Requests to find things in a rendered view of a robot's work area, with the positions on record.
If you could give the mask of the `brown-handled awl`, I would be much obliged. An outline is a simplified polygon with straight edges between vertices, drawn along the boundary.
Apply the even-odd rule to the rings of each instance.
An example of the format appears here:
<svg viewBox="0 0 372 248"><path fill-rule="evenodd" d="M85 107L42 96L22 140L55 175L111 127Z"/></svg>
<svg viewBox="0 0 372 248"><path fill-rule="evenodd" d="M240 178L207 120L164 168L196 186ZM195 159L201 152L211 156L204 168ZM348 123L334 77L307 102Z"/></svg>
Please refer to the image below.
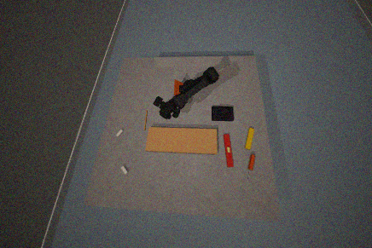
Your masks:
<svg viewBox="0 0 372 248"><path fill-rule="evenodd" d="M250 158L249 158L249 163L248 163L248 167L247 167L249 169L247 182L248 182L248 179L249 179L250 170L253 170L254 158L255 158L255 156L253 156L253 155L251 155Z"/></svg>

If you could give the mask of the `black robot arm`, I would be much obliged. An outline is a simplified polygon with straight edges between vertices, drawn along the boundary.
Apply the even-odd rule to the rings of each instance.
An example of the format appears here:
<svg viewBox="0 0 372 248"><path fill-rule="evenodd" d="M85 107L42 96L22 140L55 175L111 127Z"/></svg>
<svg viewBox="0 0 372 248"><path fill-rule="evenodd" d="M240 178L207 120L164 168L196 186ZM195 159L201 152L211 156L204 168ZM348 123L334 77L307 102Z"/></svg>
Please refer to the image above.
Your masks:
<svg viewBox="0 0 372 248"><path fill-rule="evenodd" d="M186 80L183 85L179 85L179 95L171 98L163 108L160 109L160 116L165 119L171 118L171 112L181 110L188 99L209 84L215 83L219 79L219 74L213 66L207 68L203 75L193 80ZM179 107L179 108L177 108Z"/></svg>

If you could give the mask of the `yellow flat bar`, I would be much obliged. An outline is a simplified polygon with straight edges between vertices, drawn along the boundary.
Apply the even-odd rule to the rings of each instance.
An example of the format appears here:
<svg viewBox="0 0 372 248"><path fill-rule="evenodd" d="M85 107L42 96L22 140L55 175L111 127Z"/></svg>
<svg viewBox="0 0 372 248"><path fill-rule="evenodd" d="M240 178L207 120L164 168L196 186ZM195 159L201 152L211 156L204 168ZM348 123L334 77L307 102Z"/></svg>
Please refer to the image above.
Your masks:
<svg viewBox="0 0 372 248"><path fill-rule="evenodd" d="M245 146L245 148L248 149L248 150L251 150L254 130L255 129L249 128L249 131L248 131L247 142L246 142L246 146Z"/></svg>

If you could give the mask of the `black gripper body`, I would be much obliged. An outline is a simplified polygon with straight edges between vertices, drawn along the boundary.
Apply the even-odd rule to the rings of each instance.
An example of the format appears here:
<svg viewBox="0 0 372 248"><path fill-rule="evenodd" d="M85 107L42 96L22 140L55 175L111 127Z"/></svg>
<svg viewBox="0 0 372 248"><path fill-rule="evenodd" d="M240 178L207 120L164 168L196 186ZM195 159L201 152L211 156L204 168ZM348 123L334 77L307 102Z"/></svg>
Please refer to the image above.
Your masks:
<svg viewBox="0 0 372 248"><path fill-rule="evenodd" d="M154 101L154 105L155 106L157 106L157 107L161 107L161 108L163 108L166 104L168 104L167 102L166 103L164 103L164 102L162 102L163 101L163 99L162 98L160 98L159 96L157 96L156 97L156 99L155 99L155 101ZM172 111L173 112L173 114L172 114L172 116L174 117L174 118L177 118L178 117L178 115L179 115L179 113L180 113L180 110L179 111Z"/></svg>

